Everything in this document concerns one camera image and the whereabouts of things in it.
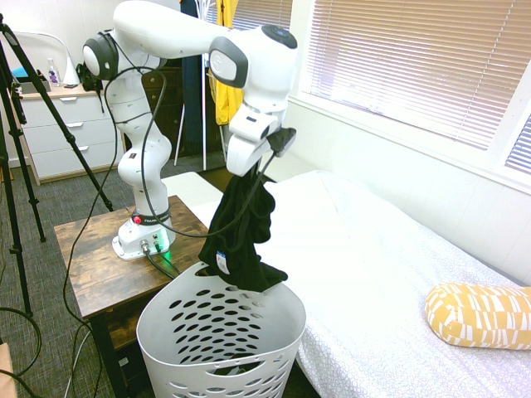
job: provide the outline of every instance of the cable connector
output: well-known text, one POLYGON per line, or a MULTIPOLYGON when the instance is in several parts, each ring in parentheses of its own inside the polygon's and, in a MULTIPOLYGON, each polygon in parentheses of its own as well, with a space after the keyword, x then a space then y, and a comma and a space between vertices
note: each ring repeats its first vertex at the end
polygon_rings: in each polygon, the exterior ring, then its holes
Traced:
POLYGON ((140 247, 142 247, 144 254, 149 253, 149 243, 145 239, 140 241, 140 247))

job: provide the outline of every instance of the yellow pillow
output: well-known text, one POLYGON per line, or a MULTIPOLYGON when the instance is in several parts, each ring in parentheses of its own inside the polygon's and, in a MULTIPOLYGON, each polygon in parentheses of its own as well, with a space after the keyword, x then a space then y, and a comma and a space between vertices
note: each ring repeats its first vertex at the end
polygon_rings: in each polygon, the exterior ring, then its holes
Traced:
POLYGON ((455 346, 531 349, 531 288, 438 284, 426 299, 433 332, 455 346))

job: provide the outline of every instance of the bed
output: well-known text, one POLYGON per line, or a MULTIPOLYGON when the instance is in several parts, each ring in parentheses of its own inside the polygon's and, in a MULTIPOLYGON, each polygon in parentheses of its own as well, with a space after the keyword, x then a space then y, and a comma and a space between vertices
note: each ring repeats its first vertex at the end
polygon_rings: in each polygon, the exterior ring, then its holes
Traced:
POLYGON ((265 187, 276 209, 256 251, 306 307, 297 360, 322 398, 531 396, 531 352, 454 347, 425 321, 437 284, 513 282, 332 173, 265 187))

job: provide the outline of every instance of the window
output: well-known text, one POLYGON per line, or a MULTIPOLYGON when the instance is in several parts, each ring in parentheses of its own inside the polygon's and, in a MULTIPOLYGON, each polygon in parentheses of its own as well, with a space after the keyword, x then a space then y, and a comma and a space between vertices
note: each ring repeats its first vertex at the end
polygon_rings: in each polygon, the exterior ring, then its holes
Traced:
MULTIPOLYGON (((216 23, 216 1, 212 1, 210 7, 212 11, 209 12, 207 20, 216 23)), ((290 19, 291 0, 239 0, 233 25, 243 31, 261 25, 278 25, 289 29, 290 19)))
POLYGON ((531 116, 516 140, 505 166, 531 174, 531 116))
POLYGON ((530 26, 515 0, 316 0, 303 91, 487 149, 530 26))

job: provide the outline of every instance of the floor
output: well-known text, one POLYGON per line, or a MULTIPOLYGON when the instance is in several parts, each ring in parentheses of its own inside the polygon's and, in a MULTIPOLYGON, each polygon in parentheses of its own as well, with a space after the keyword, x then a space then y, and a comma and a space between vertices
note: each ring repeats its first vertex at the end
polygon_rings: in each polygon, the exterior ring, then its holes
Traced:
MULTIPOLYGON (((209 154, 207 164, 212 170, 205 173, 205 178, 219 189, 224 189, 230 175, 220 168, 224 166, 222 154, 209 154)), ((161 177, 201 169, 201 157, 181 158, 176 167, 173 166, 173 161, 168 162, 163 167, 161 177)), ((33 318, 41 329, 43 341, 37 362, 23 379, 37 395, 43 398, 62 397, 65 395, 71 374, 72 342, 78 324, 67 313, 63 302, 62 286, 65 278, 65 265, 53 227, 86 218, 90 204, 95 197, 95 189, 87 176, 48 182, 40 186, 33 182, 35 195, 40 200, 38 211, 46 235, 46 242, 41 243, 32 208, 27 204, 27 191, 21 169, 13 169, 13 176, 13 195, 17 207, 33 318)), ((104 173, 96 174, 100 182, 103 176, 104 173)), ((131 206, 134 203, 132 192, 121 181, 115 170, 110 173, 105 184, 105 194, 113 202, 114 209, 131 206)), ((98 201, 94 214, 105 212, 107 209, 101 201, 98 201)), ((15 256, 9 254, 12 236, 3 189, 0 189, 0 237, 2 239, 0 241, 0 307, 23 309, 17 262, 15 256)), ((69 284, 66 289, 66 300, 77 311, 69 284)), ((20 371, 29 363, 36 350, 36 338, 30 323, 16 314, 0 313, 0 338, 9 344, 14 369, 20 371)), ((94 343, 88 338, 77 362, 73 383, 75 391, 71 389, 68 396, 93 396, 99 372, 97 358, 94 343)), ((22 393, 20 387, 19 396, 27 396, 22 393)), ((100 380, 97 396, 104 398, 114 396, 105 372, 100 380)), ((141 398, 152 396, 153 392, 147 386, 138 394, 141 398)), ((284 394, 284 398, 295 397, 319 397, 297 367, 294 367, 291 373, 284 394)))

